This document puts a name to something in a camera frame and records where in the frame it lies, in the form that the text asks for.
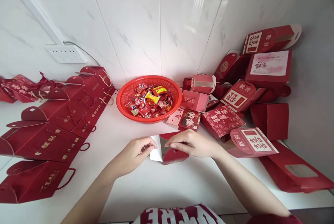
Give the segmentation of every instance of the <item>red basket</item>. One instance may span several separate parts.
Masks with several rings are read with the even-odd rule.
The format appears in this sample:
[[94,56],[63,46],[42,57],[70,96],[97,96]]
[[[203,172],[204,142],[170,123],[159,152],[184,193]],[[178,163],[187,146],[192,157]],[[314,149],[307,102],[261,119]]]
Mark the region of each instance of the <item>red basket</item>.
[[[157,118],[139,118],[133,116],[132,113],[129,112],[129,109],[125,107],[125,105],[133,99],[134,95],[137,93],[135,91],[135,88],[137,88],[141,83],[145,83],[146,85],[153,85],[153,84],[162,85],[167,90],[170,90],[171,94],[175,97],[172,109],[168,113],[163,114]],[[119,90],[116,98],[117,108],[125,117],[133,121],[138,121],[148,124],[157,123],[168,118],[179,108],[179,106],[181,105],[181,101],[182,101],[181,88],[173,80],[157,75],[142,76],[129,81],[121,88],[121,90]]]

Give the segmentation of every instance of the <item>wall socket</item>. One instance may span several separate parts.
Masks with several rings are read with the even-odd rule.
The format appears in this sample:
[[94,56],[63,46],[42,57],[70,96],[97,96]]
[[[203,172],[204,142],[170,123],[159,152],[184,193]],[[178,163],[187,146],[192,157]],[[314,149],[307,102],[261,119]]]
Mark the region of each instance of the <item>wall socket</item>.
[[46,45],[45,48],[58,63],[87,63],[87,55],[75,45]]

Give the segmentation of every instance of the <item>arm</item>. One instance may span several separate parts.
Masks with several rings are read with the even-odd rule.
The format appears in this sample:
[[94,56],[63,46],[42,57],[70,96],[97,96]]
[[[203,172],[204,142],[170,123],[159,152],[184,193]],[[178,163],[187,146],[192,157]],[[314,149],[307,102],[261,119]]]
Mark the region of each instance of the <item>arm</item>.
[[61,224],[98,223],[115,180],[134,171],[153,148],[157,145],[150,137],[131,140],[102,170]]
[[288,217],[290,212],[253,174],[236,161],[218,143],[187,130],[166,144],[197,157],[211,157],[224,175],[241,204],[252,215],[274,214]]

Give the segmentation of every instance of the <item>electrical cable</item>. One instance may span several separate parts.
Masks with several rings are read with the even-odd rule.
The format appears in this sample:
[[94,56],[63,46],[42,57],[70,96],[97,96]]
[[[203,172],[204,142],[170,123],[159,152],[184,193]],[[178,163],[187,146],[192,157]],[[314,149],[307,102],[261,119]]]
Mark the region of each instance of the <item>electrical cable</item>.
[[73,43],[71,41],[63,41],[63,44],[64,45],[75,45],[75,46],[79,47],[81,50],[83,50],[85,53],[87,53],[99,66],[101,66],[100,63],[95,58],[93,58],[92,55],[90,55],[86,50],[84,50],[81,46],[77,45],[76,43]]

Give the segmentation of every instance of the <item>person's left hand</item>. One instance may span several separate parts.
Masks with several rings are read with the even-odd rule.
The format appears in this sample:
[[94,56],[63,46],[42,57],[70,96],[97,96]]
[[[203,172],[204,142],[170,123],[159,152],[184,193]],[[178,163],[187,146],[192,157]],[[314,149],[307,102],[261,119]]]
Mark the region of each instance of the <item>person's left hand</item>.
[[109,162],[106,168],[110,169],[117,178],[134,171],[157,144],[151,137],[132,139],[116,157]]

